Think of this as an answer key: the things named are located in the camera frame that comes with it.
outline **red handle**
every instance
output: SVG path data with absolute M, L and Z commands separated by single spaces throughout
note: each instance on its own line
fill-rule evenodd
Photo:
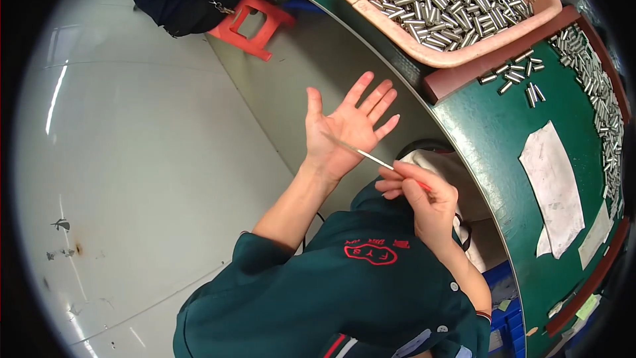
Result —
M 431 187 L 428 187 L 425 183 L 421 182 L 421 181 L 417 181 L 417 185 L 424 188 L 425 191 L 431 192 Z

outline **right hand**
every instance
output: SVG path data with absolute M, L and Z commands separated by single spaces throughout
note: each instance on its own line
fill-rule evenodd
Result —
M 457 206 L 457 188 L 430 170 L 400 161 L 394 161 L 395 171 L 380 167 L 384 180 L 375 183 L 375 188 L 388 199 L 405 195 L 415 213 L 415 235 L 436 254 L 453 241 L 453 219 Z M 428 185 L 425 191 L 417 181 Z

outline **left hand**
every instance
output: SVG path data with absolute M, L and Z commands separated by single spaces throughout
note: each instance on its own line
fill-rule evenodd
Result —
M 326 177 L 329 182 L 339 182 L 362 161 L 363 156 L 332 142 L 322 132 L 370 152 L 398 124 L 399 115 L 393 115 L 384 125 L 373 131 L 373 125 L 398 94 L 388 79 L 380 83 L 358 108 L 355 107 L 372 80 L 373 72 L 365 72 L 346 94 L 340 106 L 329 116 L 322 114 L 320 92 L 314 88 L 307 88 L 305 163 Z

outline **hand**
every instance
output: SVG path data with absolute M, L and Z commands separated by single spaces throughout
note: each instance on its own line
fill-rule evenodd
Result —
M 331 182 L 339 182 L 345 174 L 362 161 L 362 155 L 335 144 L 322 133 L 331 134 L 365 152 L 398 124 L 399 115 L 393 115 L 384 125 L 373 131 L 373 125 L 386 112 L 398 92 L 391 81 L 385 80 L 356 108 L 360 96 L 373 80 L 373 72 L 365 72 L 346 94 L 340 106 L 329 116 L 322 114 L 322 98 L 314 88 L 307 88 L 307 157 L 305 163 Z
M 430 170 L 400 161 L 393 162 L 395 171 L 379 169 L 384 180 L 375 188 L 386 199 L 402 194 L 415 212 L 415 234 L 435 254 L 444 251 L 453 241 L 453 219 L 457 206 L 457 189 Z M 421 181 L 431 187 L 429 192 L 417 184 Z

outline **pink plastic basket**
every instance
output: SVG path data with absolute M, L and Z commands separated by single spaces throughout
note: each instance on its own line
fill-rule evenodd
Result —
M 452 68 L 503 47 L 540 27 L 561 12 L 560 0 L 525 0 L 532 4 L 534 16 L 476 44 L 449 52 L 439 52 L 419 44 L 412 36 L 376 9 L 367 0 L 346 0 L 415 60 L 436 68 Z

